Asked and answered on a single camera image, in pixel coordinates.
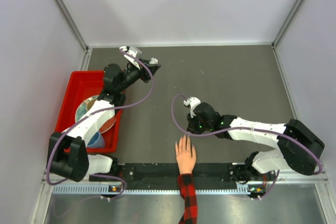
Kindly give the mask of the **white nail polish bottle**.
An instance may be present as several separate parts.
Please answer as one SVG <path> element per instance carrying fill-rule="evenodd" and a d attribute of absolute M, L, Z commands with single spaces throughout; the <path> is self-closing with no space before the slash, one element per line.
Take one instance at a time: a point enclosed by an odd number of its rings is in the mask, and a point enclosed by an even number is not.
<path fill-rule="evenodd" d="M 150 65 L 158 65 L 159 61 L 156 58 L 151 58 L 151 60 L 149 61 Z"/>

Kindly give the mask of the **red plaid sleeve forearm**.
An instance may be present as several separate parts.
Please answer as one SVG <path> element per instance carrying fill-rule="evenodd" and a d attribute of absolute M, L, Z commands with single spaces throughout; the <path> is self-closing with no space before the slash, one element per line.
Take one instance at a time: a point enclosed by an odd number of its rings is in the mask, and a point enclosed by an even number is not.
<path fill-rule="evenodd" d="M 182 174 L 178 177 L 177 182 L 180 196 L 184 200 L 184 213 L 179 223 L 197 224 L 198 207 L 193 175 Z"/>

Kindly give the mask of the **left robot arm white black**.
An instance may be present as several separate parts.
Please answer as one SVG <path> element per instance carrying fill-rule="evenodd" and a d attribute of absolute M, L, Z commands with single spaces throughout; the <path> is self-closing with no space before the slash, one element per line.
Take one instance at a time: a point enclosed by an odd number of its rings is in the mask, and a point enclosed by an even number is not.
<path fill-rule="evenodd" d="M 113 159 L 100 154 L 89 155 L 87 146 L 108 120 L 127 108 L 124 90 L 138 80 L 149 82 L 161 66 L 156 58 L 130 57 L 128 61 L 126 70 L 114 63 L 107 65 L 103 70 L 103 89 L 91 109 L 62 133 L 54 132 L 50 136 L 47 177 L 56 174 L 75 182 L 96 174 L 102 174 L 107 180 L 117 178 L 119 168 Z"/>

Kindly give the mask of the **mannequin hand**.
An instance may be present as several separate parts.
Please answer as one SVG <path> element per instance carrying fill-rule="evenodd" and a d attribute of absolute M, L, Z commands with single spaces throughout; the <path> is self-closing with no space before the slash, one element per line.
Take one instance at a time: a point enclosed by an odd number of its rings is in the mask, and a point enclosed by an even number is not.
<path fill-rule="evenodd" d="M 180 175 L 191 174 L 196 164 L 196 149 L 189 135 L 183 135 L 175 143 L 175 154 Z"/>

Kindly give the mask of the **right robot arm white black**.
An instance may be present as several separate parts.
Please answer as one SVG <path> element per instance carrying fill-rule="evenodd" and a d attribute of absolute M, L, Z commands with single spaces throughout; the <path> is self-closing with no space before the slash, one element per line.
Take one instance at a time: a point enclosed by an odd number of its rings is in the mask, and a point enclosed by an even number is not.
<path fill-rule="evenodd" d="M 191 134 L 249 141 L 272 148 L 267 152 L 253 152 L 244 164 L 232 167 L 231 177 L 236 181 L 248 182 L 284 169 L 306 176 L 323 171 L 320 156 L 325 144 L 299 120 L 267 124 L 220 115 L 211 105 L 194 97 L 185 100 L 184 106 L 190 109 L 187 131 Z"/>

